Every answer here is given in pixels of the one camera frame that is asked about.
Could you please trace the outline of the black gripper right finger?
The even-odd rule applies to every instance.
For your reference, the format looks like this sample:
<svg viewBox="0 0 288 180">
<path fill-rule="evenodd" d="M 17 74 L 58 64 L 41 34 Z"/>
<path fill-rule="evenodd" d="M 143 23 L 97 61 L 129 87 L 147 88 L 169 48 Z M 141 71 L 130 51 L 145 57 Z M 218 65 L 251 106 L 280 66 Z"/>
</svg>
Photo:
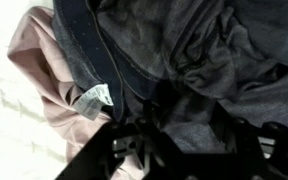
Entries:
<svg viewBox="0 0 288 180">
<path fill-rule="evenodd" d="M 269 121 L 256 127 L 216 104 L 213 132 L 226 151 L 236 156 L 245 180 L 288 180 L 287 126 Z"/>
</svg>

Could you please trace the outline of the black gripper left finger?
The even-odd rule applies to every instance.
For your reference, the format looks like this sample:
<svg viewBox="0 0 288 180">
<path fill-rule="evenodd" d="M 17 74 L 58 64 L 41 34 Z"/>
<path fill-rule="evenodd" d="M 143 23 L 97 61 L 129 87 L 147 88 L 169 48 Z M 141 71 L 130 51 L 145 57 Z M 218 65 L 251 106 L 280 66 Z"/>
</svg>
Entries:
<svg viewBox="0 0 288 180">
<path fill-rule="evenodd" d="M 55 180 L 109 180 L 129 155 L 144 171 L 143 180 L 183 180 L 172 140 L 144 118 L 133 124 L 107 123 L 91 138 Z"/>
</svg>

